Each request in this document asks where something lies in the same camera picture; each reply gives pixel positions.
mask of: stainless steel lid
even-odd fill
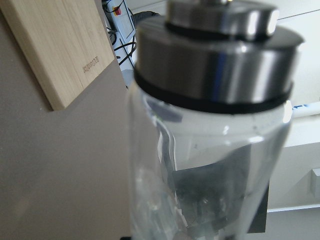
[[[209,19],[199,18],[204,6]],[[285,28],[272,30],[267,20],[274,12],[246,1],[170,0],[166,20],[149,18],[137,29],[135,80],[150,95],[184,108],[231,114],[274,108],[288,99],[303,42]]]
[[[279,11],[272,5],[230,0],[169,0],[166,22],[177,27],[241,36],[270,37]]]

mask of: white cable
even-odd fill
[[[310,115],[320,114],[320,101],[293,106],[293,117],[301,118]]]

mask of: bamboo cutting board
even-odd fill
[[[115,59],[95,0],[0,0],[0,8],[54,110]]]

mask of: black rubber ring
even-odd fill
[[[271,110],[286,102],[292,89],[291,85],[285,94],[261,103],[227,104],[213,102],[209,99],[194,99],[160,89],[146,81],[137,69],[134,70],[134,78],[143,91],[156,99],[181,108],[216,114],[252,114]]]

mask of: water bottle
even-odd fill
[[[302,38],[275,7],[169,0],[137,29],[133,240],[243,240],[286,139]]]

